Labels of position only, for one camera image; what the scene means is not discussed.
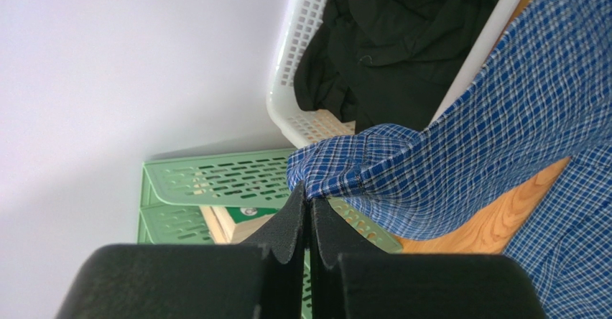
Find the blue checked long sleeve shirt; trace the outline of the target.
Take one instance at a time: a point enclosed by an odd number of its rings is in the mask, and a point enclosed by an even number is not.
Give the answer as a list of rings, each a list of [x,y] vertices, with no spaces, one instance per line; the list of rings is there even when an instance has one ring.
[[[289,157],[287,184],[430,240],[564,158],[504,254],[529,275],[548,318],[609,318],[611,0],[532,0],[433,124],[312,144]]]

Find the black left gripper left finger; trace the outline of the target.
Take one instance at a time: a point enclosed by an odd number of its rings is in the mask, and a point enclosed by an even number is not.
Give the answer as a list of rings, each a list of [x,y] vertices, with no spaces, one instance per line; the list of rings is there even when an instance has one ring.
[[[240,244],[112,244],[77,273],[59,318],[299,318],[306,208],[297,185]]]

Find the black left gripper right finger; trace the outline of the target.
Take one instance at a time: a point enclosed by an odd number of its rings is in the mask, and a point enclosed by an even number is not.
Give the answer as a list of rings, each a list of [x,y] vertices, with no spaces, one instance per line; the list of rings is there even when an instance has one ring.
[[[310,203],[314,318],[543,318],[527,273],[489,254],[389,254]]]

